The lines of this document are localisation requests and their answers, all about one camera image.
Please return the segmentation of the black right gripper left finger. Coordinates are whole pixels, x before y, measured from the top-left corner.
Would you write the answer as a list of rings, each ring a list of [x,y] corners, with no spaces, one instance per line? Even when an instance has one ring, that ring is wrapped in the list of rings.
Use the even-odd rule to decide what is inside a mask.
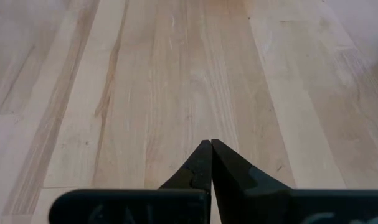
[[[209,224],[212,144],[203,140],[160,188],[78,189],[60,196],[50,224]]]

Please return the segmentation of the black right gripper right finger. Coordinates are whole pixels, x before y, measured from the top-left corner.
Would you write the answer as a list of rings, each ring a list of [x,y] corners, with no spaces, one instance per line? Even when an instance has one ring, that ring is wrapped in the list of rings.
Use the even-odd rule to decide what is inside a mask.
[[[378,224],[378,190],[293,189],[222,141],[211,143],[222,224]]]

